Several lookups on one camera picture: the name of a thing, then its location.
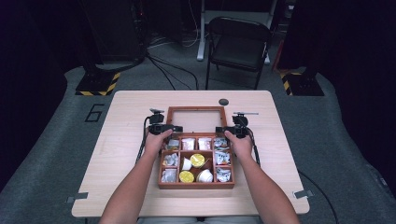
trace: person's right hand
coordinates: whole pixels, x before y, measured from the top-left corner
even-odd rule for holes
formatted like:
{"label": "person's right hand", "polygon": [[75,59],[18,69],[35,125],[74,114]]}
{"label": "person's right hand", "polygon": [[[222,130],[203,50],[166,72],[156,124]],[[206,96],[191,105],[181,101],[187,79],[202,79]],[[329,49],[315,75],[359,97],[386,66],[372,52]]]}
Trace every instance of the person's right hand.
{"label": "person's right hand", "polygon": [[171,135],[172,132],[173,132],[172,130],[167,130],[158,135],[148,132],[146,138],[146,144],[145,144],[145,153],[158,156],[158,152],[160,151],[163,145],[163,139]]}
{"label": "person's right hand", "polygon": [[240,160],[249,157],[252,158],[251,149],[253,148],[253,145],[251,143],[250,136],[247,135],[244,138],[237,138],[229,131],[225,131],[224,134],[228,139],[230,139],[231,143],[233,144],[233,152],[235,152],[236,156]]}

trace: wooden box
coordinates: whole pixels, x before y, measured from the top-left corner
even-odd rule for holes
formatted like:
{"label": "wooden box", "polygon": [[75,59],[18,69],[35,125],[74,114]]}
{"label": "wooden box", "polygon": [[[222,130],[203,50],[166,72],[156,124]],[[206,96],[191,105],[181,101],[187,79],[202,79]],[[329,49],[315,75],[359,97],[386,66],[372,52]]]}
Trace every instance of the wooden box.
{"label": "wooden box", "polygon": [[[206,111],[217,111],[219,112],[220,125],[222,127],[227,126],[224,107],[222,106],[171,106],[168,110],[166,121],[167,124],[172,124],[175,111],[199,111],[202,113],[205,113]],[[225,138],[223,133],[174,133],[172,134],[172,141],[175,140],[179,142],[177,147],[171,147],[170,142],[166,142],[168,147],[162,150],[158,178],[158,185],[160,189],[233,188],[235,184],[235,178],[233,176],[233,152],[230,148],[230,143]],[[224,144],[220,146],[219,143],[226,143],[227,146],[224,146]],[[186,158],[190,161],[195,161],[193,158],[200,157],[196,156],[196,154],[202,155],[205,158],[205,164],[201,166],[201,164],[196,163],[195,165],[201,166],[201,168],[195,168],[192,166],[189,170],[185,170],[192,173],[193,182],[183,182],[180,180],[180,173],[183,172],[184,159]],[[210,182],[201,182],[198,180],[199,174],[205,169],[208,169],[213,175],[213,180]],[[218,169],[220,169],[223,173],[228,173],[228,181],[220,181],[222,175],[218,174]],[[168,175],[165,173],[174,175],[173,177],[167,177]]]}

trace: black chair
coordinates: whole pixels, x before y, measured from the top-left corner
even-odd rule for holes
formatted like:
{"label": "black chair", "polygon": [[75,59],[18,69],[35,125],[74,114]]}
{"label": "black chair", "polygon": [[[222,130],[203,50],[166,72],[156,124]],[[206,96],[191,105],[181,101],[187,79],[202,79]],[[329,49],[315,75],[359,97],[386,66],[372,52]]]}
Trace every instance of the black chair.
{"label": "black chair", "polygon": [[206,85],[209,82],[210,64],[256,72],[257,90],[262,67],[269,49],[270,30],[255,21],[243,21],[216,17],[208,25],[209,55],[207,59]]}

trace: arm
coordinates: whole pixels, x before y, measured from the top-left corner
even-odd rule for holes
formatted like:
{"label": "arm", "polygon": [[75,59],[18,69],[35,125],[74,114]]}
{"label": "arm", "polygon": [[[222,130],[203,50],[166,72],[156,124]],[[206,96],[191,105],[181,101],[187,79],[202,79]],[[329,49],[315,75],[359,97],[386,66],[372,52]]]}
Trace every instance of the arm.
{"label": "arm", "polygon": [[228,131],[225,136],[233,143],[233,151],[242,165],[251,197],[264,223],[299,223],[286,194],[251,157],[250,137],[239,139]]}
{"label": "arm", "polygon": [[111,195],[100,223],[136,223],[145,199],[152,165],[158,157],[163,139],[171,133],[172,130],[159,135],[148,133],[142,157]]}

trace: dark background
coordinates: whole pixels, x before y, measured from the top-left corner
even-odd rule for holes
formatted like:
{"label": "dark background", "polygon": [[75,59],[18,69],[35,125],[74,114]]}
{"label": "dark background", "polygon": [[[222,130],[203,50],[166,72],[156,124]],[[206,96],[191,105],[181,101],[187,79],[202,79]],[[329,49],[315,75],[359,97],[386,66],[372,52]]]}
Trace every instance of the dark background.
{"label": "dark background", "polygon": [[[209,8],[217,9],[219,2]],[[230,1],[228,6],[257,8],[254,1],[236,2]],[[168,14],[175,16],[171,21],[189,23],[185,3],[179,6],[177,1],[170,3],[175,4],[170,9],[177,9],[176,14]],[[200,5],[199,1],[191,3]],[[1,188],[62,101],[67,87],[65,72],[84,63],[102,63],[107,59],[129,61],[136,57],[134,46],[138,41],[134,15],[129,8],[131,2],[124,0],[120,4],[124,7],[115,9],[113,3],[104,0],[2,1]],[[124,13],[118,13],[118,17],[114,10]],[[153,11],[148,14],[158,15]],[[199,11],[194,14],[199,19]],[[393,194],[396,192],[396,177],[391,174],[396,168],[392,92],[395,24],[387,1],[299,0],[279,62],[283,68],[313,65],[330,80],[350,136],[366,160],[385,177]],[[114,41],[111,34],[116,33],[125,38]]]}
{"label": "dark background", "polygon": [[343,122],[396,194],[396,19],[388,1],[297,1],[278,67],[334,85]]}

